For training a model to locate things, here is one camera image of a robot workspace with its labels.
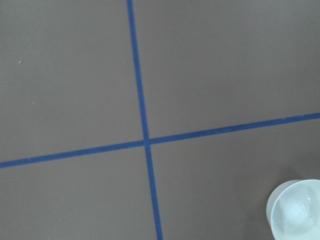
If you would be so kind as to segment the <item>white bowl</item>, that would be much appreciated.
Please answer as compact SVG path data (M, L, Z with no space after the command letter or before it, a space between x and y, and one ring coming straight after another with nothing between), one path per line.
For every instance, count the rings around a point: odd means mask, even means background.
M320 181L299 179L280 184L267 200L266 218L275 240L318 240Z

